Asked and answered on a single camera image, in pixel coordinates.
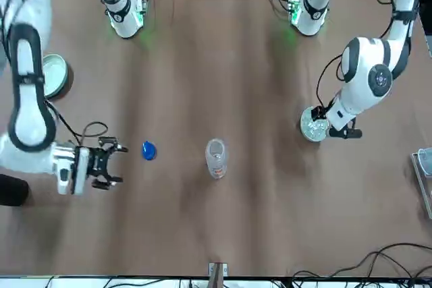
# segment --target clear plastic cup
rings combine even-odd
[[[213,138],[205,148],[205,159],[211,176],[221,179],[227,172],[227,148],[222,140]]]
[[[432,175],[432,148],[418,150],[418,162],[425,175]]]

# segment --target brown tabletop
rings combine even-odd
[[[74,71],[72,89],[55,104],[77,131],[104,121],[129,147],[111,165],[125,182],[60,196],[54,177],[21,175],[32,201],[0,208],[0,273],[204,276],[208,262],[227,262],[233,276],[328,275],[385,244],[432,244],[409,159],[432,146],[431,59],[420,20],[391,96],[358,118],[363,138],[312,144],[297,123],[317,104],[319,74],[353,37],[380,35],[390,8],[332,0],[319,35],[306,38],[275,6],[153,0],[147,27],[122,40],[99,0],[53,0],[47,53]],[[335,68],[321,85],[326,102],[340,87]],[[5,129],[10,73],[0,93]],[[215,137],[229,146],[219,181],[204,155]],[[57,138],[72,137],[60,127]],[[154,161],[141,157],[145,140],[157,145]],[[432,261],[408,248],[389,254],[410,270]],[[380,260],[374,275],[404,273]]]

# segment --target blue cap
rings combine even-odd
[[[156,146],[148,141],[142,144],[142,156],[146,160],[153,160],[156,157]]]

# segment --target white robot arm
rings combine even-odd
[[[329,0],[300,0],[297,29],[307,36],[318,33],[328,3]],[[393,6],[387,39],[354,38],[342,54],[342,89],[328,107],[318,106],[312,110],[314,121],[327,119],[330,122],[332,137],[361,137],[359,129],[348,127],[349,122],[383,100],[408,63],[418,0],[394,0]]]
[[[120,37],[132,37],[142,27],[140,0],[104,2]],[[0,10],[1,43],[11,65],[14,97],[7,133],[0,137],[0,166],[56,174],[60,194],[81,194],[89,175],[95,178],[93,187],[99,189],[122,182],[107,172],[109,157],[128,151],[116,138],[100,137],[98,148],[54,142],[58,116],[45,100],[42,71],[51,31],[51,0],[0,0]],[[105,180],[98,180],[100,175]]]

